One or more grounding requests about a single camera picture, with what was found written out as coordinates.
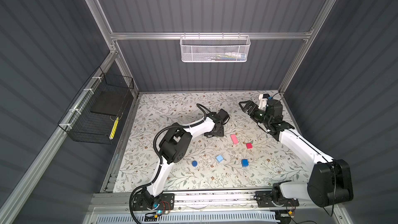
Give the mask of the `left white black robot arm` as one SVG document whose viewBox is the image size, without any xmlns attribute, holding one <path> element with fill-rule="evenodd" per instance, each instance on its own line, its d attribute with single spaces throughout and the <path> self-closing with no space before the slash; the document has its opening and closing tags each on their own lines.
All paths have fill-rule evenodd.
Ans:
<svg viewBox="0 0 398 224">
<path fill-rule="evenodd" d="M 184 158 L 191 141 L 198 136 L 222 137 L 223 127 L 229 121 L 229 114 L 221 109 L 219 112 L 205 113 L 200 120 L 189 124 L 173 123 L 162 129 L 154 138 L 153 147 L 159 157 L 157 168 L 148 186 L 142 194 L 147 201 L 155 201 L 163 193 L 167 177 L 174 164 Z"/>
</svg>

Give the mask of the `blue cube block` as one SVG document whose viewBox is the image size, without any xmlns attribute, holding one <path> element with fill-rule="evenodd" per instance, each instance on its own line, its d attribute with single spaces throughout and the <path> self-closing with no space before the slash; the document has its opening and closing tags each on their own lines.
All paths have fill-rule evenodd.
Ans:
<svg viewBox="0 0 398 224">
<path fill-rule="evenodd" d="M 249 162 L 248 162 L 248 160 L 247 159 L 242 159 L 241 160 L 241 165 L 242 165 L 242 167 L 248 167 L 249 166 Z"/>
</svg>

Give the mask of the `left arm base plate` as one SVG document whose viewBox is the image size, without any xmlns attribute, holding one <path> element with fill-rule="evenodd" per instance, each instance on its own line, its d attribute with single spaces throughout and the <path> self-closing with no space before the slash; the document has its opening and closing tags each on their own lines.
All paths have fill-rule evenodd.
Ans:
<svg viewBox="0 0 398 224">
<path fill-rule="evenodd" d="M 135 194 L 131 203 L 133 211 L 170 211 L 174 209 L 175 194 L 160 194 L 155 200 L 146 200 L 141 193 Z"/>
</svg>

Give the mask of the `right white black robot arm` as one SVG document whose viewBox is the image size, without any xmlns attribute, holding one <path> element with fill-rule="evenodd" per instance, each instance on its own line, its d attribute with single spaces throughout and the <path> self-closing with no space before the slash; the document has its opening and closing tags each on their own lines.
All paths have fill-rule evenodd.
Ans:
<svg viewBox="0 0 398 224">
<path fill-rule="evenodd" d="M 271 198 L 275 205 L 284 206 L 290 199 L 302 199 L 311 200 L 319 207 L 327 207 L 353 200 L 349 164 L 319 150 L 302 137 L 293 125 L 284 121 L 280 101 L 262 94 L 260 104 L 248 100 L 240 102 L 239 106 L 261 130 L 287 146 L 310 171 L 306 183 L 283 181 L 274 184 Z"/>
</svg>

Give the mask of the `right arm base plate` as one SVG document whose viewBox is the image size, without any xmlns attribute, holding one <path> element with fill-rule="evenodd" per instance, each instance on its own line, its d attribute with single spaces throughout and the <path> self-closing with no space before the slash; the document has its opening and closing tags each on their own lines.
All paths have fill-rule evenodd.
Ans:
<svg viewBox="0 0 398 224">
<path fill-rule="evenodd" d="M 296 208 L 300 205 L 297 199 L 285 198 L 278 191 L 256 191 L 254 200 L 257 202 L 258 207 L 293 207 Z"/>
</svg>

